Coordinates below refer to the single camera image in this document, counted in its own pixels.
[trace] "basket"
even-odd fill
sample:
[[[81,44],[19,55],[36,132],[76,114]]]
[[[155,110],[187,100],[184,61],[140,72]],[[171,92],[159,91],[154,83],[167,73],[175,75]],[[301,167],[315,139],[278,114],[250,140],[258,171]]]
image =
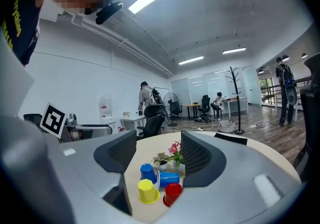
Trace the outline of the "basket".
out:
[[[218,132],[232,134],[234,132],[235,125],[236,124],[232,119],[229,121],[221,120],[218,122]]]

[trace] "coat rack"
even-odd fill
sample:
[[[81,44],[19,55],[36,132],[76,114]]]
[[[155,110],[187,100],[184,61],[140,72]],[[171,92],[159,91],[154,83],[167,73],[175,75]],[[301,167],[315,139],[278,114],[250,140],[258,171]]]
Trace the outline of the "coat rack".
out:
[[[232,67],[230,67],[230,69],[231,71],[228,70],[228,72],[231,73],[232,77],[227,76],[227,78],[230,78],[232,80],[230,82],[234,83],[235,93],[232,93],[232,94],[236,94],[236,100],[238,102],[238,119],[239,119],[238,130],[234,130],[233,133],[236,135],[242,135],[245,133],[245,131],[241,130],[241,115],[240,115],[240,101],[239,101],[239,94],[241,93],[241,91],[238,93],[238,86],[237,86],[237,81],[240,80],[240,79],[237,80],[237,76],[239,75],[239,72],[235,75],[235,70],[237,69],[237,67],[235,69],[232,69]]]

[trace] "cup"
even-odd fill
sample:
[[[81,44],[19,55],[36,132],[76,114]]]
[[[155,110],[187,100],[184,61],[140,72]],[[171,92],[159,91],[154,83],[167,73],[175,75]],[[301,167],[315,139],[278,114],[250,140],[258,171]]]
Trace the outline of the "cup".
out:
[[[170,207],[182,193],[180,184],[172,183],[166,186],[165,194],[163,196],[163,203],[166,207]]]
[[[141,180],[147,179],[152,181],[153,184],[157,182],[157,175],[151,164],[145,163],[141,165],[140,172],[141,172]]]
[[[154,187],[154,184],[149,179],[140,180],[138,183],[139,200],[147,205],[158,201],[160,197],[159,191]]]
[[[178,183],[180,182],[180,176],[178,173],[172,172],[165,172],[158,170],[158,180],[157,180],[157,187],[158,188],[165,188],[171,183]]]

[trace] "red cup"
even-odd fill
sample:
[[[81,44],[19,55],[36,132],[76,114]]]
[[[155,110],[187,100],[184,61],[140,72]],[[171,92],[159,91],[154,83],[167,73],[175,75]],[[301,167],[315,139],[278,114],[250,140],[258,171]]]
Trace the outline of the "red cup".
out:
[[[163,197],[163,203],[166,207],[170,207],[182,193],[182,187],[180,184],[171,183],[165,187],[165,194]]]

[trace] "wooden table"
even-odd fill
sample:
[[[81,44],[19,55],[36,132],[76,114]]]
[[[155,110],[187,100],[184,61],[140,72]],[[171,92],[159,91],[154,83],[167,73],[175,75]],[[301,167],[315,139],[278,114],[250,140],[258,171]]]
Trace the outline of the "wooden table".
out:
[[[130,114],[129,117],[127,117],[127,116],[120,117],[120,122],[123,127],[126,127],[125,123],[133,123],[133,128],[128,127],[125,129],[127,131],[136,130],[136,135],[139,136],[139,133],[141,133],[142,130],[138,129],[138,126],[144,127],[145,126],[145,123],[144,123],[145,119],[146,119],[146,117],[144,115]]]
[[[209,136],[214,136],[216,133],[213,131],[200,131],[197,133],[206,134]],[[238,136],[234,134],[226,134],[226,136],[244,138],[243,136]],[[300,181],[300,177],[296,172],[295,168],[290,164],[290,162],[285,159],[280,153],[272,149],[271,147],[260,143],[256,140],[246,138],[247,139],[247,146],[253,148],[271,161],[273,161],[276,165],[282,168],[285,172],[291,175],[297,181]],[[144,223],[154,223],[156,222],[162,215],[168,211],[167,208],[163,203],[164,197],[164,189],[161,188],[160,198],[157,202],[153,204],[144,204],[139,201],[138,198],[138,182],[140,181],[141,174],[140,174],[140,167],[143,164],[153,164],[152,159],[157,153],[165,152],[168,153],[168,148],[171,146],[172,143],[175,141],[181,140],[181,133],[167,133],[162,134],[150,138],[145,138],[142,140],[137,141],[136,143],[136,152],[124,173],[124,179],[126,184],[126,189],[129,197],[129,201],[132,207],[132,217],[136,220],[139,220]],[[174,168],[171,163],[169,163],[169,168],[166,172],[173,172]],[[182,185],[183,176],[180,173],[180,184]]]
[[[280,96],[279,99],[282,99],[282,94],[281,92],[275,93],[274,94],[274,102],[275,102],[275,116],[277,116],[277,110],[278,110],[278,97]],[[296,104],[294,105],[294,121],[296,122],[298,120],[298,100],[300,97],[300,93],[296,95]]]
[[[248,105],[248,97],[239,97],[239,101],[245,100],[246,102],[246,114],[249,115],[249,105]],[[231,118],[231,113],[230,113],[230,102],[237,102],[237,99],[232,99],[232,100],[226,100],[225,102],[228,103],[228,110],[229,110],[229,118]]]
[[[188,104],[188,105],[182,105],[183,107],[187,107],[188,109],[188,118],[190,119],[190,112],[189,112],[189,107],[192,107],[193,109],[193,118],[196,119],[198,117],[197,113],[197,107],[201,106],[201,104]]]

